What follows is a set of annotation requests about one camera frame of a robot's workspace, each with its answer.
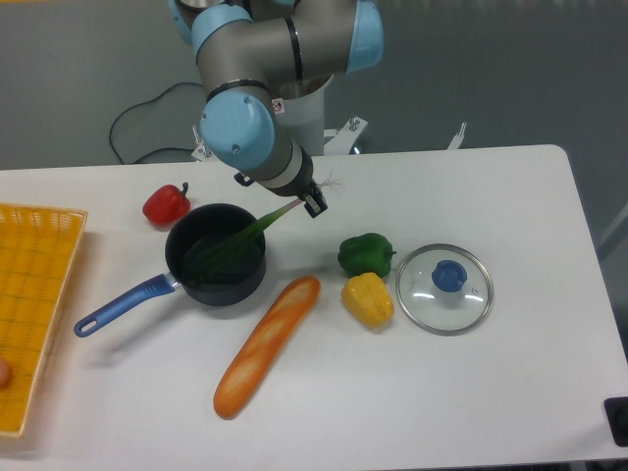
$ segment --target green bell pepper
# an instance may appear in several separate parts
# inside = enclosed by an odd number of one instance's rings
[[[338,261],[351,277],[373,272],[383,278],[391,272],[393,245],[383,235],[368,233],[340,244]]]

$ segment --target white table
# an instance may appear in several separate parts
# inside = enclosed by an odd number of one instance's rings
[[[628,368],[566,155],[557,147],[317,157],[330,209],[299,208],[267,232],[268,271],[244,302],[210,308],[182,290],[87,339],[74,323],[167,271],[166,233],[140,208],[189,182],[194,206],[257,216],[281,198],[207,164],[0,172],[0,200],[89,212],[78,263],[26,436],[0,442],[6,471],[358,470],[627,456],[602,402],[628,394]],[[396,306],[374,334],[340,304],[340,242],[389,237],[398,267],[432,242],[471,251],[495,282],[469,334],[422,331]],[[316,309],[233,421],[213,392],[289,281],[322,282]],[[388,278],[391,292],[394,278]]]

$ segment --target glass lid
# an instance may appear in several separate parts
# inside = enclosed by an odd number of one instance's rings
[[[484,265],[463,248],[435,243],[410,253],[396,276],[401,309],[419,327],[441,336],[469,332],[493,304]]]

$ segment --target blue pan handle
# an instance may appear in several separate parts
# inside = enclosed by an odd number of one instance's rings
[[[170,274],[158,275],[146,280],[78,321],[75,325],[75,334],[79,337],[90,336],[136,307],[137,304],[152,297],[174,292],[177,285],[178,283]]]

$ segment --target green onion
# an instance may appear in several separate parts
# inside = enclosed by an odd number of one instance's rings
[[[287,205],[261,217],[227,240],[214,245],[210,249],[199,252],[187,266],[188,275],[195,279],[203,279],[204,282],[209,283],[210,277],[219,274],[229,263],[241,257],[242,253],[250,247],[250,244],[262,236],[264,231],[275,221],[302,202],[302,200],[296,198]]]

